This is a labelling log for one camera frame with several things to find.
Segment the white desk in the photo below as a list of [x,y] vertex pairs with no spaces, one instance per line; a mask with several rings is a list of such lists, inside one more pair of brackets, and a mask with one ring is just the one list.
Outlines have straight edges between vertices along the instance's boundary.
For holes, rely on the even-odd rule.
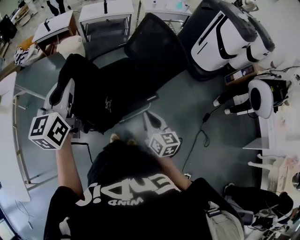
[[51,18],[48,21],[50,31],[46,29],[44,23],[41,23],[38,26],[32,40],[33,43],[37,43],[45,54],[45,48],[47,45],[56,41],[60,43],[60,38],[76,35],[77,30],[72,10]]
[[104,2],[93,3],[82,7],[78,30],[83,39],[88,41],[85,28],[86,24],[103,22],[113,19],[126,19],[128,24],[127,34],[130,34],[131,16],[134,13],[132,0],[113,0],[107,2],[107,14],[104,13]]
[[157,0],[157,3],[153,4],[153,0],[140,0],[137,11],[136,28],[139,23],[141,5],[145,13],[153,13],[164,21],[185,23],[192,15],[192,12],[189,9],[187,11],[177,9],[176,5],[178,3],[179,1],[176,0]]
[[56,176],[40,183],[31,183],[31,180],[41,174],[33,178],[28,176],[17,134],[17,101],[18,97],[24,93],[32,94],[41,99],[45,98],[24,88],[14,95],[16,76],[17,73],[14,72],[0,81],[0,95],[2,95],[0,102],[0,182],[2,190],[7,195],[21,202],[29,202],[29,190],[56,178]]

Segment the white box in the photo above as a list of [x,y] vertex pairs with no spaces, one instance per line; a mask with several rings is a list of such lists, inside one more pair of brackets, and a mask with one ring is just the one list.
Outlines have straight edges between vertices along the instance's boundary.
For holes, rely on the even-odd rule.
[[59,113],[41,115],[33,118],[28,138],[44,150],[61,149],[70,126]]
[[150,149],[159,157],[172,156],[180,146],[175,132],[153,134],[149,143]]

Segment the box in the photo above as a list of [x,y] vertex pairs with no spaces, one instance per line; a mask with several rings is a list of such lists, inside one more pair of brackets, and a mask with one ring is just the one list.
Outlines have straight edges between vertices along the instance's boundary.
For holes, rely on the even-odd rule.
[[259,71],[264,71],[265,69],[259,66],[257,63],[243,67],[232,74],[225,76],[225,83],[227,86],[232,84],[240,84],[245,81],[251,81]]

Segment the shoe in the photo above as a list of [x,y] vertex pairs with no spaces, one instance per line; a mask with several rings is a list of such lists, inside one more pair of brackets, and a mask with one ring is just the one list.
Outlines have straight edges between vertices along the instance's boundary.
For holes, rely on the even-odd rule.
[[227,184],[225,187],[224,187],[224,195],[226,195],[226,188],[228,188],[229,186],[235,186],[235,184],[234,183],[229,183],[229,184]]
[[224,110],[224,112],[225,112],[225,114],[226,114],[226,115],[229,115],[229,114],[231,114],[231,112],[230,112],[230,109],[229,109],[229,108],[226,108],[226,109]]
[[130,138],[127,142],[127,145],[129,145],[129,146],[136,145],[136,141],[133,138]]
[[112,143],[113,141],[116,141],[116,140],[120,140],[120,137],[118,135],[116,135],[115,133],[113,133],[111,135],[110,142]]
[[219,97],[217,97],[217,99],[215,101],[212,102],[212,104],[217,107],[220,106],[221,104],[218,102]]

